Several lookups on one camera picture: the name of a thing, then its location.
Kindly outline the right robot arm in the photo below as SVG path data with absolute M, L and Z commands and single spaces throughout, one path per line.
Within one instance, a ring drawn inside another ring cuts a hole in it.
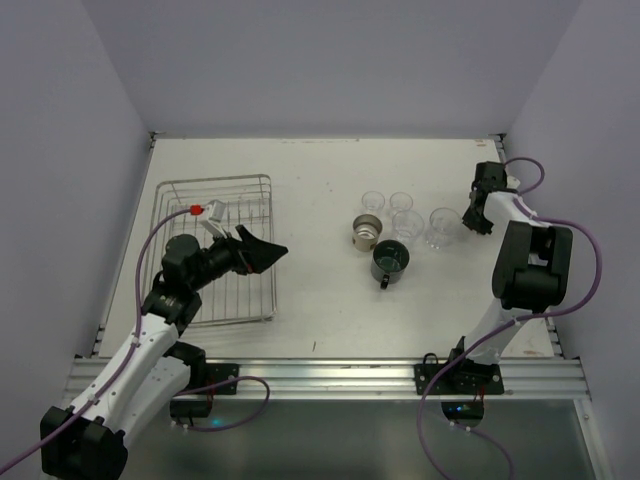
M 475 394 L 494 389 L 502 354 L 521 326 L 562 303 L 573 234 L 521 211 L 500 163 L 476 165 L 469 198 L 462 217 L 465 227 L 481 235 L 491 234 L 496 223 L 505 227 L 491 278 L 493 300 L 472 332 L 452 349 L 451 369 L 444 374 L 455 392 Z

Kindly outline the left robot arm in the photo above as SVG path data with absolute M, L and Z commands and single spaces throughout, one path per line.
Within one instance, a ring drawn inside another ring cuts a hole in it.
M 288 252 L 242 225 L 236 231 L 237 238 L 225 234 L 208 248 L 189 234 L 169 240 L 126 341 L 66 409 L 52 407 L 42 418 L 44 473 L 119 478 L 133 443 L 170 399 L 205 391 L 206 355 L 180 340 L 202 306 L 200 290 L 229 272 L 261 274 Z

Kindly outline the small clear glass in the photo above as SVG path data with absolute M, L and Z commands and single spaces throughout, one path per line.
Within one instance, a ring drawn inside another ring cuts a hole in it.
M 390 216 L 413 208 L 413 198 L 406 192 L 395 192 L 389 199 Z

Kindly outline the dark green mug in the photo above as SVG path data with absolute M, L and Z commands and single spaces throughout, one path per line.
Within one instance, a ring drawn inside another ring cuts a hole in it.
M 410 262 L 410 252 L 401 242 L 383 240 L 373 250 L 370 271 L 381 290 L 400 281 Z

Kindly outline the tall clear glass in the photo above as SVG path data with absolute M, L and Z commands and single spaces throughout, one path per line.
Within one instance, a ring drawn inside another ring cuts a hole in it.
M 460 239 L 462 220 L 460 215 L 451 208 L 440 207 L 432 211 L 429 216 L 425 233 L 427 244 L 440 250 L 451 246 Z

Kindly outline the faceted clear glass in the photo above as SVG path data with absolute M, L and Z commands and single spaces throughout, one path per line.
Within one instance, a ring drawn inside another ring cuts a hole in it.
M 392 218 L 392 239 L 412 246 L 425 228 L 423 217 L 413 210 L 397 212 Z

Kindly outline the clear glass tumbler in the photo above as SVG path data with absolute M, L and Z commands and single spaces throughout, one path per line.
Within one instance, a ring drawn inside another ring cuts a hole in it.
M 379 216 L 385 203 L 385 196 L 378 191 L 367 191 L 361 197 L 362 210 L 366 214 Z

